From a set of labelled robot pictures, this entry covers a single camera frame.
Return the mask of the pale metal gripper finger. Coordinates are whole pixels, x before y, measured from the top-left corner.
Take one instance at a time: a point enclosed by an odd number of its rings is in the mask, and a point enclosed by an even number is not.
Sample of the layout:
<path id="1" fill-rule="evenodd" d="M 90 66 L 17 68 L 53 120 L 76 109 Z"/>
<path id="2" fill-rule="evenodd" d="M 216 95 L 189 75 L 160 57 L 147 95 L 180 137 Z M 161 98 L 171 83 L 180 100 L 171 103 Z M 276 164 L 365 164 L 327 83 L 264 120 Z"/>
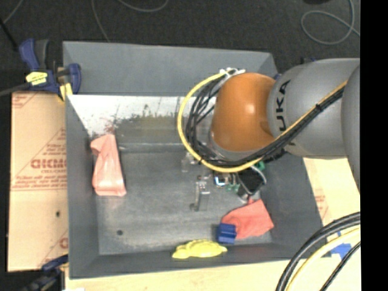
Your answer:
<path id="1" fill-rule="evenodd" d="M 181 160 L 181 172 L 194 172 L 198 168 L 198 160 L 195 159 L 189 152 L 186 152 Z"/>
<path id="2" fill-rule="evenodd" d="M 210 195 L 209 176 L 199 176 L 195 183 L 195 199 L 190 209 L 194 212 L 207 211 Z"/>

